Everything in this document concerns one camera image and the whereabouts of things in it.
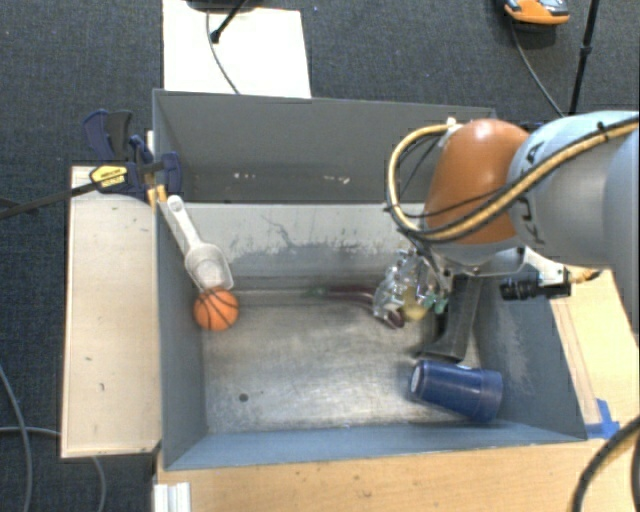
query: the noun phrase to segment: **blue tape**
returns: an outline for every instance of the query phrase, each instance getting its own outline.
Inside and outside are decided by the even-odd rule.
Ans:
[[[595,423],[591,425],[585,425],[587,429],[587,435],[589,439],[602,438],[609,439],[613,434],[620,430],[620,423],[613,421],[611,418],[611,412],[609,406],[605,400],[596,398],[598,409],[600,410],[600,416],[602,417],[601,423]]]

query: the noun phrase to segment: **gray bin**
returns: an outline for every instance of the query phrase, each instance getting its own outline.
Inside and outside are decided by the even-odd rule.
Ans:
[[[198,291],[158,215],[167,469],[586,438],[545,299],[505,303],[497,282],[485,282],[466,363],[500,371],[504,398],[497,421],[474,425],[408,399],[414,356],[432,336],[429,321],[394,331],[357,304],[310,293],[376,286],[395,250],[406,247],[382,209],[394,144],[449,115],[492,114],[154,92],[156,153],[179,152],[187,209],[202,238],[227,255],[240,302],[238,322],[225,332],[195,324]],[[422,201],[428,178],[417,178],[409,201]]]

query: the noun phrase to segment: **blue cup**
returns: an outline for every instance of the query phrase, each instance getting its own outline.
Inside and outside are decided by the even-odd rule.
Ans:
[[[493,420],[502,401],[502,375],[493,370],[421,360],[413,370],[411,395],[486,423]]]

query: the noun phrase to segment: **clear plastic object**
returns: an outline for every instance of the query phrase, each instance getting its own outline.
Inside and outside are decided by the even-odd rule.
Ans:
[[[184,244],[179,244],[184,254],[184,267],[201,290],[233,287],[233,277],[224,253],[217,245],[203,242],[180,196],[167,200],[168,220],[173,219],[173,232],[181,233]]]

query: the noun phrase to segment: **bin floor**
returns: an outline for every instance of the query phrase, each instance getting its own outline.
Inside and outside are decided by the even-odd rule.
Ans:
[[[459,420],[408,399],[426,321],[394,330],[351,303],[237,296],[236,324],[203,333],[212,434]],[[474,352],[466,364],[476,365]]]

